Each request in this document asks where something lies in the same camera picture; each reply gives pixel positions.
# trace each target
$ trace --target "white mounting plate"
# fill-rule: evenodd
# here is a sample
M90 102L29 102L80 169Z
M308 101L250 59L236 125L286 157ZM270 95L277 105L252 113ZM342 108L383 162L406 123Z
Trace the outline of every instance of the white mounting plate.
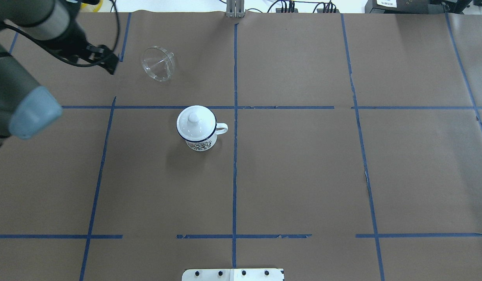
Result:
M227 2L227 18L244 18L246 11L244 10L244 0L226 0Z
M283 269L186 270L182 281L284 281Z

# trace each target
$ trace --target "black cable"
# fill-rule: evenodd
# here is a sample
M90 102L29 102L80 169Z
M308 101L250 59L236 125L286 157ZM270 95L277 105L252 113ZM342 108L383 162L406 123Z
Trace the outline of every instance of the black cable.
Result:
M321 2L307 2L307 1L296 1L296 0L293 1L293 2L296 2L296 3L310 3L310 4L319 4L319 3L321 3Z
M271 5L271 6L269 7L269 9L267 10L267 12L270 12L270 9L271 9L277 2L283 2L284 7L286 7L286 9L287 9L287 4L286 4L286 1L285 1L285 0L277 0L276 2L273 2L273 3L272 3L272 5Z
M117 0L114 0L114 3L112 4L111 10L110 10L109 12L112 12L112 9L113 9L114 7L116 7L116 1L117 1Z
M77 64L75 62L70 62L69 60L66 60L64 59L63 57L61 57L60 55L57 55L55 52L53 52L52 50L48 49L48 48L44 48L43 46L41 46L41 43L36 40L34 37L32 37L31 35L27 34L26 32L20 30L19 28L17 27L13 27L12 25L7 25L7 24L3 24L2 26L5 27L5 28L8 28L10 30L13 30L17 33L19 33L20 35L26 37L27 39L33 41L36 45L40 46L41 48L43 48L43 50L45 50L47 53L49 53L50 55L52 55L53 57L55 57L56 59L66 63L66 64L69 64L71 66L77 66L79 68L89 68L91 66L98 66L99 64L102 64L103 62L106 62L109 58L110 58L110 55L112 55L114 53L114 50L116 50L116 47L117 47L117 43L119 41L119 31L120 31L120 26L119 26L119 15L118 15L118 11L117 11L117 8L116 8L116 5L114 5L114 12L116 13L116 24L117 24L117 35L116 35L116 41L114 42L114 48L112 48L112 51L111 53L107 54L104 58L102 58L101 60L99 60L98 62L93 62L91 64Z
M333 12L333 6L334 6L333 2L331 2L331 1L328 2L328 5L326 5L326 11L323 11L323 12L325 12L327 14Z
M315 11L317 10L317 7L319 7L319 5L321 5L321 4L324 5L324 9L326 8L326 3L320 2L315 6L314 10L312 11L312 14L315 13Z
M259 12L263 13L262 11L260 11L259 9L256 9L256 8L247 9L247 11L249 11L249 10L255 10L255 11L259 11Z

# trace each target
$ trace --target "white label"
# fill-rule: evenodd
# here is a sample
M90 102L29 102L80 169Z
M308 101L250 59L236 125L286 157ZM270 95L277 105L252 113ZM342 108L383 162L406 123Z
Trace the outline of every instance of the white label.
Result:
M385 7L397 7L397 0L376 0L376 3Z

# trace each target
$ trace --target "light blue end cap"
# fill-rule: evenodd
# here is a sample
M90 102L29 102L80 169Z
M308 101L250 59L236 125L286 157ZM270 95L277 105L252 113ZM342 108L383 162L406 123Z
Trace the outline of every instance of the light blue end cap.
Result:
M10 118L9 132L30 139L62 115L62 107L43 86L34 88Z

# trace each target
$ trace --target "mug handle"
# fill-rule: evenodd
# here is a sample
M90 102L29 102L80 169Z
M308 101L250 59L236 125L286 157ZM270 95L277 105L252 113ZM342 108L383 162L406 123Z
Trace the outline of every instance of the mug handle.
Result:
M216 128L221 128L221 130L216 130L215 134L221 135L223 133L227 133L227 130L229 130L229 126L227 126L226 123L217 123Z

